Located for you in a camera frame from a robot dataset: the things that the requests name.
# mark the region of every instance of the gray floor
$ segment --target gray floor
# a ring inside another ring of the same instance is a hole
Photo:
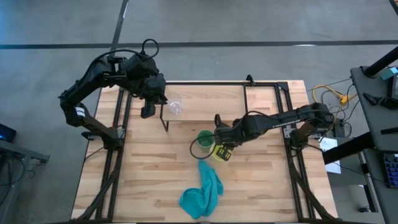
[[[0,44],[111,43],[121,4],[3,0]],[[130,0],[120,42],[394,40],[396,16],[388,0]],[[350,68],[369,65],[393,47],[169,48],[155,59],[168,80],[241,80],[250,73],[256,80],[305,80],[309,89],[348,78]],[[18,131],[16,144],[51,155],[33,179],[23,178],[14,223],[69,219],[87,141],[80,136],[82,129],[65,123],[57,96],[107,50],[0,50],[0,123]],[[347,81],[333,87],[346,92],[350,85]],[[92,113],[98,94],[84,101]],[[337,100],[326,95],[325,103],[332,106]],[[352,136],[368,131],[360,105],[350,123]],[[347,189],[331,184],[341,218],[378,220],[358,214],[353,205],[358,200],[347,200]],[[363,198],[360,190],[349,190],[354,198]]]

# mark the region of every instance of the green cup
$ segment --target green cup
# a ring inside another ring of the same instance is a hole
[[[214,143],[213,133],[209,130],[202,130],[198,134],[198,144],[200,148],[206,152],[209,151]]]

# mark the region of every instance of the teal towel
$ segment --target teal towel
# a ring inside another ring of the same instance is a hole
[[[199,160],[198,168],[201,189],[187,189],[180,198],[180,206],[194,219],[211,215],[218,205],[218,195],[224,194],[224,186],[216,171],[203,160]]]

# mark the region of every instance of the wooden tabletop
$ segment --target wooden tabletop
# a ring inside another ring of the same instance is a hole
[[[293,107],[309,104],[304,82],[287,82]],[[166,114],[168,109],[164,108],[164,118],[174,121],[168,132],[160,122],[159,107],[155,116],[141,119],[143,102],[132,101],[114,222],[297,221],[281,129],[270,130],[259,139],[237,147],[229,162],[206,160],[224,185],[224,196],[219,197],[219,205],[211,216],[192,220],[179,207],[178,200],[185,189],[200,187],[198,162],[189,153],[190,143],[199,131],[214,130],[215,113],[227,121],[242,117],[243,93],[242,86],[174,85],[167,89],[166,93],[172,91],[182,96],[183,107],[180,118]],[[247,94],[249,110],[278,113],[273,87],[247,87]],[[117,96],[116,87],[102,89],[96,119],[107,126],[112,125]],[[101,146],[101,141],[90,142],[87,154]],[[201,155],[196,147],[193,151]],[[307,148],[303,157],[312,192],[336,217],[321,152]],[[98,193],[105,158],[106,151],[102,150],[85,162],[72,218],[81,215]],[[305,211],[302,191],[300,197]],[[106,197],[104,215],[108,211],[108,200]]]

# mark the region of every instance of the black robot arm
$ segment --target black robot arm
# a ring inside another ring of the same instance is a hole
[[[115,52],[134,54],[128,60],[109,55]],[[167,103],[165,79],[159,73],[153,56],[146,55],[144,51],[138,53],[128,49],[114,50],[96,57],[83,78],[59,96],[67,123],[90,130],[90,135],[101,137],[104,148],[110,150],[121,147],[116,127],[107,128],[94,119],[81,101],[98,88],[114,85],[127,90],[133,97],[145,99],[145,107],[141,109],[142,118],[155,114],[155,104]]]
[[[302,106],[285,113],[265,115],[257,111],[249,111],[242,118],[236,119],[233,126],[221,122],[218,114],[215,116],[216,129],[214,131],[217,146],[224,150],[217,150],[216,155],[228,160],[231,151],[242,143],[257,139],[268,130],[305,121],[303,126],[290,133],[290,146],[301,149],[308,142],[308,136],[318,128],[328,128],[333,124],[334,116],[328,108],[321,103]]]

